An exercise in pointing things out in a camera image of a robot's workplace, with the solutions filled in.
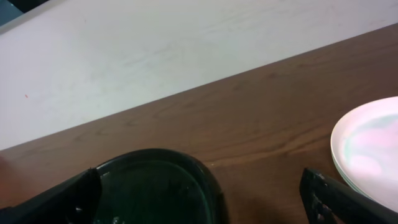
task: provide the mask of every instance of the white wall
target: white wall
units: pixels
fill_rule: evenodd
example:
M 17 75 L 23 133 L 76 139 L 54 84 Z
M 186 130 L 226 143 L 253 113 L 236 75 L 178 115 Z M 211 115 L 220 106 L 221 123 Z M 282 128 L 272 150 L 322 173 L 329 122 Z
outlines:
M 398 0 L 51 0 L 0 28 L 0 149 L 396 22 Z

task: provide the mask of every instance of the wood grain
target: wood grain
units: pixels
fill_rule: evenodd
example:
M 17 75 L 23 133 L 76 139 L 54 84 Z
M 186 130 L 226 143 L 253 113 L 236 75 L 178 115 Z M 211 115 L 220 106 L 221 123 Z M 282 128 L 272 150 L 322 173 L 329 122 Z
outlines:
M 398 25 L 266 65 L 0 152 L 0 207 L 125 152 L 204 162 L 231 223 L 307 223 L 304 167 L 340 179 L 330 133 L 349 110 L 398 94 Z

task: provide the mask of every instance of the white surface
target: white surface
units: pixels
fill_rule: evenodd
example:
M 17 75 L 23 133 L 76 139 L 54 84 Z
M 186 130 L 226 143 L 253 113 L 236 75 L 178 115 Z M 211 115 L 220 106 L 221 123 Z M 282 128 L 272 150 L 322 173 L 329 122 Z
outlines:
M 398 97 L 355 108 L 337 122 L 331 134 L 331 151 L 339 173 L 352 188 L 398 212 L 397 121 L 386 123 L 383 128 L 357 132 L 355 138 L 362 141 L 359 142 L 361 145 L 354 151 L 346 147 L 348 141 L 353 140 L 352 133 L 361 126 L 391 115 L 398 116 Z
M 51 0 L 0 28 L 0 149 L 396 22 L 398 0 Z

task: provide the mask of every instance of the white plate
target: white plate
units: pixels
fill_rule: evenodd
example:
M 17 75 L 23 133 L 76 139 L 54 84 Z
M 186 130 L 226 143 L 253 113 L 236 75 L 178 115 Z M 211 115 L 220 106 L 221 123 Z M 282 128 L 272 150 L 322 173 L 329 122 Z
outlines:
M 331 152 L 350 187 L 398 212 L 398 97 L 344 115 L 331 134 Z

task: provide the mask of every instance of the wooden table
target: wooden table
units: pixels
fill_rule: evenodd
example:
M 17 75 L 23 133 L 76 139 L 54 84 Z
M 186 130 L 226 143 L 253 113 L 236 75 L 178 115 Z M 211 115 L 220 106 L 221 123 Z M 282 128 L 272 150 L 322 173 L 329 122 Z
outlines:
M 307 223 L 303 168 L 340 179 L 329 147 L 335 123 L 397 94 L 393 25 L 1 151 L 0 207 L 120 154 L 161 147 L 211 169 L 231 223 Z

